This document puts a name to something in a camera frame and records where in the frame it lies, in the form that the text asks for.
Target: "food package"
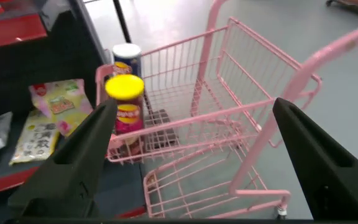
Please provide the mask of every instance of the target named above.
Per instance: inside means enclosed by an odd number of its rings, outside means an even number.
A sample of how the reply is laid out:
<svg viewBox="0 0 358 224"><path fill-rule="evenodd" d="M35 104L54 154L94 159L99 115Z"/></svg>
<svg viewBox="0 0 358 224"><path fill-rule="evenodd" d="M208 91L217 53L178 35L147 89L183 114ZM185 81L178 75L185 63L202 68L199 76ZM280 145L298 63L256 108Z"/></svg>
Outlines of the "food package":
<svg viewBox="0 0 358 224"><path fill-rule="evenodd" d="M29 87L32 102L69 136L92 112L84 91L84 80L74 79Z"/></svg>
<svg viewBox="0 0 358 224"><path fill-rule="evenodd" d="M12 112L0 115L0 149L6 146L7 137L11 130Z"/></svg>
<svg viewBox="0 0 358 224"><path fill-rule="evenodd" d="M41 111L31 111L9 165L48 159L55 150L58 137L59 132L55 123Z"/></svg>

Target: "product label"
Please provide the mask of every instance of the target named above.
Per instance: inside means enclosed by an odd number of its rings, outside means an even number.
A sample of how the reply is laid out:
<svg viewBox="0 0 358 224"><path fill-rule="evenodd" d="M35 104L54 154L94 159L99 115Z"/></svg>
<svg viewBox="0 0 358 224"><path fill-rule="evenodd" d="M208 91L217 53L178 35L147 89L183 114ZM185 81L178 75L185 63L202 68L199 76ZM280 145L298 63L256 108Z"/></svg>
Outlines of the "product label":
<svg viewBox="0 0 358 224"><path fill-rule="evenodd" d="M35 92L39 96L45 96L47 94L47 87L44 84L33 85Z"/></svg>
<svg viewBox="0 0 358 224"><path fill-rule="evenodd" d="M138 77L142 77L141 74L141 59L140 56L132 58L122 58L114 55L114 75L120 74L133 74Z"/></svg>
<svg viewBox="0 0 358 224"><path fill-rule="evenodd" d="M140 119L140 108L137 105L118 105L117 119L126 124L133 124Z"/></svg>
<svg viewBox="0 0 358 224"><path fill-rule="evenodd" d="M116 75L132 74L132 67L125 64L124 62L115 62L113 67Z"/></svg>
<svg viewBox="0 0 358 224"><path fill-rule="evenodd" d="M59 114L63 111L74 108L74 103L66 99L64 96L59 96L49 101L50 110L53 114Z"/></svg>

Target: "yellow lid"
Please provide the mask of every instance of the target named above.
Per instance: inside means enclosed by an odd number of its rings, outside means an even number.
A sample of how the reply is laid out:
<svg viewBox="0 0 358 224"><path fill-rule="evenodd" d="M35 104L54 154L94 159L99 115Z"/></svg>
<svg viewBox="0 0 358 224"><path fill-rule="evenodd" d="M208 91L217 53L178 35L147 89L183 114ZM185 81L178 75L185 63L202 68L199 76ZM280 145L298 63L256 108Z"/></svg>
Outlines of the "yellow lid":
<svg viewBox="0 0 358 224"><path fill-rule="evenodd" d="M144 82L136 75L122 74L110 78L104 88L114 99L132 100L143 93Z"/></svg>

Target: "cart wheel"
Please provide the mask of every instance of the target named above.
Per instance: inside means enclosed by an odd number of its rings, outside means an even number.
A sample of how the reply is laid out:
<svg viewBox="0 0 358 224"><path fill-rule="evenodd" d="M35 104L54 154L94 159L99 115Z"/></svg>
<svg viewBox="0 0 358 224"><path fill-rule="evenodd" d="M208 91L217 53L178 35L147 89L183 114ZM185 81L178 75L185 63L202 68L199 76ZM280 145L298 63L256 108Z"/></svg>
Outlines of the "cart wheel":
<svg viewBox="0 0 358 224"><path fill-rule="evenodd" d="M281 206L278 206L276 211L276 220L286 220L287 219L287 210L286 208L282 208Z"/></svg>
<svg viewBox="0 0 358 224"><path fill-rule="evenodd" d="M276 220L286 220L287 216L286 215L277 215Z"/></svg>
<svg viewBox="0 0 358 224"><path fill-rule="evenodd" d="M332 3L333 3L333 0L328 0L328 1L326 1L326 6L329 7L329 6L331 6Z"/></svg>

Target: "snack can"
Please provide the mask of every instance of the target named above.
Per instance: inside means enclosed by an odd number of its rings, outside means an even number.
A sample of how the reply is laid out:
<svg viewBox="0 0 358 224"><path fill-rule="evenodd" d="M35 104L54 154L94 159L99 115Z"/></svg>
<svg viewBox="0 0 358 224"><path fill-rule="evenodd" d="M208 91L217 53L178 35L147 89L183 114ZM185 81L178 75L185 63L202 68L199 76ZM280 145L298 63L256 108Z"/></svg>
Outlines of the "snack can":
<svg viewBox="0 0 358 224"><path fill-rule="evenodd" d="M112 48L114 76L133 74L142 78L140 56L142 51L136 44L117 44Z"/></svg>
<svg viewBox="0 0 358 224"><path fill-rule="evenodd" d="M106 92L117 101L116 134L125 134L143 129L144 82L131 74L121 74L106 82ZM141 153L141 136L125 139L119 149L121 156L134 156Z"/></svg>

